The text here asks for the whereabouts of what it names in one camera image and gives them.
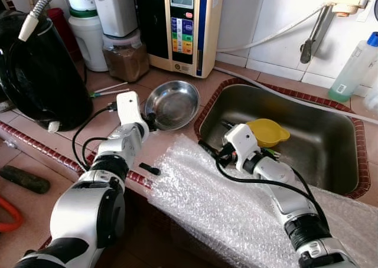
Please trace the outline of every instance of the green lid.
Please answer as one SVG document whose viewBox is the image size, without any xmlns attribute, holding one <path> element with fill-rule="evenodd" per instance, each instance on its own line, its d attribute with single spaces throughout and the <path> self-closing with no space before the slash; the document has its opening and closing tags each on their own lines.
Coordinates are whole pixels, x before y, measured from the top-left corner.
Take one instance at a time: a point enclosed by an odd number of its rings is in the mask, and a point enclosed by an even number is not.
<svg viewBox="0 0 378 268">
<path fill-rule="evenodd" d="M 70 8 L 70 14 L 77 18 L 89 18 L 89 17 L 97 16 L 97 10 L 79 11 L 79 10 Z"/>
</svg>

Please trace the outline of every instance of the orange hose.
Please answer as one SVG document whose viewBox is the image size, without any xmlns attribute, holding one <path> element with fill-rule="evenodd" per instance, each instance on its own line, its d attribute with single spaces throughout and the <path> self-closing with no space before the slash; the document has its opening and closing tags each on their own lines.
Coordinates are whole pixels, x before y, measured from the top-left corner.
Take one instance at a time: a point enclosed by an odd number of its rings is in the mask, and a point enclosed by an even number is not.
<svg viewBox="0 0 378 268">
<path fill-rule="evenodd" d="M 14 231 L 24 222 L 21 213 L 11 203 L 0 197 L 0 206 L 3 207 L 15 220 L 14 223 L 0 223 L 0 231 Z"/>
</svg>

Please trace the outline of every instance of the jar of spice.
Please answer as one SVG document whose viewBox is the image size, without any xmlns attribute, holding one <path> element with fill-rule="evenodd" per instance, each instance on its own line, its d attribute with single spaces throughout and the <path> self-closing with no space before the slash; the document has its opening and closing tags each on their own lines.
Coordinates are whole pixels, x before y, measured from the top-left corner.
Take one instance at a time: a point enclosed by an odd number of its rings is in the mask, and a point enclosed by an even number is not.
<svg viewBox="0 0 378 268">
<path fill-rule="evenodd" d="M 103 53 L 111 76 L 135 82 L 147 73 L 147 49 L 138 29 L 123 38 L 104 35 L 103 41 Z"/>
</svg>

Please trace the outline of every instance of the black electric kettle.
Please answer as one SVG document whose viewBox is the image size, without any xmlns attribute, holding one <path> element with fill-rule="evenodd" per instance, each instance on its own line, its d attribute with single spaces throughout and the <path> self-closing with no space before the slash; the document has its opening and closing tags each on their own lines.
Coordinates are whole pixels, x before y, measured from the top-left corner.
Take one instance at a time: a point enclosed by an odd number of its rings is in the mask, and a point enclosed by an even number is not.
<svg viewBox="0 0 378 268">
<path fill-rule="evenodd" d="M 72 130 L 89 117 L 92 101 L 49 18 L 40 18 L 27 42 L 18 40 L 26 16 L 0 11 L 0 85 L 43 128 Z"/>
</svg>

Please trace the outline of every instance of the red container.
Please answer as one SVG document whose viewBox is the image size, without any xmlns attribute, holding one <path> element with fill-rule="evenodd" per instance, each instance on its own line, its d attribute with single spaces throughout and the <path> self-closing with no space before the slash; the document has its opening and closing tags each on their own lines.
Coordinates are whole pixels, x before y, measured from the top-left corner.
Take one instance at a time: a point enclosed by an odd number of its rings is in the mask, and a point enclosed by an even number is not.
<svg viewBox="0 0 378 268">
<path fill-rule="evenodd" d="M 64 12 L 60 8 L 52 8 L 47 11 L 48 17 L 53 21 L 64 45 L 69 51 L 73 61 L 79 61 L 83 58 L 79 46 L 77 45 L 75 36 L 72 33 L 70 26 L 68 25 Z"/>
</svg>

